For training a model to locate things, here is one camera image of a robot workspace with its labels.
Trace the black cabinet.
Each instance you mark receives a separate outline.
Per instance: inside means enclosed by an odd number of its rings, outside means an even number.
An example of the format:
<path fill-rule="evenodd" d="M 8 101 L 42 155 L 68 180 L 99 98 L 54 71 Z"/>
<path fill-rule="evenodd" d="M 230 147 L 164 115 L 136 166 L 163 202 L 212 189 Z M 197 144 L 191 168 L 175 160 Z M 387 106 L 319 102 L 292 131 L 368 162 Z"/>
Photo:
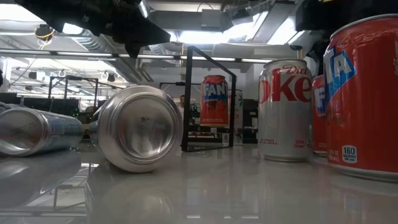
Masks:
<path fill-rule="evenodd" d="M 243 143 L 257 144 L 258 101 L 243 99 Z"/>

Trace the blue and silver slim can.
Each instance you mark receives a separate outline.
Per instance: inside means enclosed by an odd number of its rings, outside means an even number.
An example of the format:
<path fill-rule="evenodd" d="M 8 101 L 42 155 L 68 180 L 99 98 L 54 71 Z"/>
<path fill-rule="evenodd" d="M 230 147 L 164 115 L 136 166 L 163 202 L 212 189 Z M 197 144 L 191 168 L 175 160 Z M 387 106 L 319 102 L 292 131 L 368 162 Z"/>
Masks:
<path fill-rule="evenodd" d="M 0 157 L 70 149 L 85 129 L 76 118 L 0 102 Z"/>

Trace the red Fanta can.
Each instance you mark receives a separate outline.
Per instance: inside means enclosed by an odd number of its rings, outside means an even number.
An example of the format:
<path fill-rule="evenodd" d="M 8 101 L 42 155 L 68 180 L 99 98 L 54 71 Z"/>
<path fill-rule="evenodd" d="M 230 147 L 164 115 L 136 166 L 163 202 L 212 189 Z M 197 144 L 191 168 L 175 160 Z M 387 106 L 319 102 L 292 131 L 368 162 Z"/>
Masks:
<path fill-rule="evenodd" d="M 208 75 L 201 83 L 200 124 L 228 125 L 228 83 L 222 75 Z"/>
<path fill-rule="evenodd" d="M 398 14 L 343 26 L 323 56 L 328 165 L 398 182 Z"/>
<path fill-rule="evenodd" d="M 326 111 L 325 111 L 325 81 L 319 75 L 312 83 L 312 114 L 313 114 L 313 151 L 316 155 L 326 157 Z"/>

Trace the round silver ceiling duct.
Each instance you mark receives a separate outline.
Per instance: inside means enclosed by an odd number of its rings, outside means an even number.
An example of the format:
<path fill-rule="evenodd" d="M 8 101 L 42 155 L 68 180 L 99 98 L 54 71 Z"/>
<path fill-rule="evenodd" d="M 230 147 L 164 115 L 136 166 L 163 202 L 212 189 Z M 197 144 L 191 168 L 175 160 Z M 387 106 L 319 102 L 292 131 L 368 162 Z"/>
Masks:
<path fill-rule="evenodd" d="M 140 1 L 140 3 L 139 3 L 139 9 L 140 9 L 142 15 L 143 15 L 145 18 L 148 18 L 149 14 L 150 14 L 150 7 L 148 6 L 146 0 L 141 0 L 141 1 Z"/>

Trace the black ceiling-mounted device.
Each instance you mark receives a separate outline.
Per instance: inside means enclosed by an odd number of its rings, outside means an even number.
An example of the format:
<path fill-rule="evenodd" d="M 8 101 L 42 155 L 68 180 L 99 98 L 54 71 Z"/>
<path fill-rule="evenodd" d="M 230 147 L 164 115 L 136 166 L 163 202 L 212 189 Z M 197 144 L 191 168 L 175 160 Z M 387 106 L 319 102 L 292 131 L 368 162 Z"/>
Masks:
<path fill-rule="evenodd" d="M 55 35 L 55 29 L 51 28 L 48 24 L 40 24 L 35 28 L 34 35 L 37 38 L 39 50 L 43 50 L 48 44 L 51 44 Z"/>

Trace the red Coca-Cola can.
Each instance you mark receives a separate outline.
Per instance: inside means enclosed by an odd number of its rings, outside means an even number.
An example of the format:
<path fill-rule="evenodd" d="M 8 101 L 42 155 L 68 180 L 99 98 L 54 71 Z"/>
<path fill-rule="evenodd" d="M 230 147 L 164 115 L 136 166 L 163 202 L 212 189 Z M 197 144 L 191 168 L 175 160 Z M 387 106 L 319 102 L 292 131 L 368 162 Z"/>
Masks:
<path fill-rule="evenodd" d="M 183 138 L 183 118 L 163 90 L 134 85 L 118 91 L 94 113 L 90 140 L 112 165 L 132 173 L 167 162 Z"/>

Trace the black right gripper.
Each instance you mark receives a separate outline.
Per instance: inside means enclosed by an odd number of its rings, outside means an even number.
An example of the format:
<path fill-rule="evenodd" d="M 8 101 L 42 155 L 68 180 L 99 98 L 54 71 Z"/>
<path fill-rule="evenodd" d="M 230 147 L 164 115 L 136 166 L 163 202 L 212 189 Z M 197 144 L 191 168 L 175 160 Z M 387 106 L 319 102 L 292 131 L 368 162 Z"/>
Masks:
<path fill-rule="evenodd" d="M 296 30 L 337 30 L 351 22 L 381 14 L 398 14 L 398 0 L 304 0 L 295 14 Z M 316 77 L 323 75 L 326 41 L 315 42 L 307 56 L 315 61 Z"/>

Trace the long ceiling light strip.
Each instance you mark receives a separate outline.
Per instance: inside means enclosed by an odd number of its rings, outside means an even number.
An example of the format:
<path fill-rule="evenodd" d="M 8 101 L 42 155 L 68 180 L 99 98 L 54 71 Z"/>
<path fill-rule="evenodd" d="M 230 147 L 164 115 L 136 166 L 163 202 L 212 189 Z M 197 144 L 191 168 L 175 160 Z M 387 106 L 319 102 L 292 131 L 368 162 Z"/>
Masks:
<path fill-rule="evenodd" d="M 39 56 L 43 58 L 49 57 L 83 57 L 83 58 L 129 58 L 128 54 L 117 54 L 117 53 L 91 53 L 91 52 L 61 52 L 53 50 L 20 50 L 20 49 L 0 49 L 0 55 L 23 55 L 28 56 Z M 139 54 L 139 59 L 153 59 L 153 60 L 187 60 L 187 55 L 152 55 L 152 54 Z M 258 58 L 233 58 L 233 57 L 210 57 L 204 56 L 194 51 L 192 60 L 214 60 L 217 62 L 236 62 L 236 63 L 268 63 L 272 59 L 258 59 Z"/>

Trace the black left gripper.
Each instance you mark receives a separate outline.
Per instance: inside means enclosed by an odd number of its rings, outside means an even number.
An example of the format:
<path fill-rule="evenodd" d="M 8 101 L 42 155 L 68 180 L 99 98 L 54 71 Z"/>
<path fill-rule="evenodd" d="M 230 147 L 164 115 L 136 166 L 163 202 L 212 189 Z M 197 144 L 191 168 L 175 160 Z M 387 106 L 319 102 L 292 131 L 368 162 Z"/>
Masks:
<path fill-rule="evenodd" d="M 74 0 L 78 13 L 76 25 L 94 35 L 114 36 L 115 42 L 126 46 L 130 58 L 137 58 L 141 47 L 163 44 L 171 35 L 145 19 L 142 0 Z"/>

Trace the silver Diet Coke can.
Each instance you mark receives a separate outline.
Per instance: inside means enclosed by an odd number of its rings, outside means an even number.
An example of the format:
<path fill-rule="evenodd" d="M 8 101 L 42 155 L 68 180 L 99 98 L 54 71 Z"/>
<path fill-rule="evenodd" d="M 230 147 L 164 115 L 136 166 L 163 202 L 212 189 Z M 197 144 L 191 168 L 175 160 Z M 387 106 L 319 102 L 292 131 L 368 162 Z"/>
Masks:
<path fill-rule="evenodd" d="M 306 61 L 265 64 L 259 77 L 257 144 L 273 161 L 302 162 L 312 154 L 312 75 Z"/>

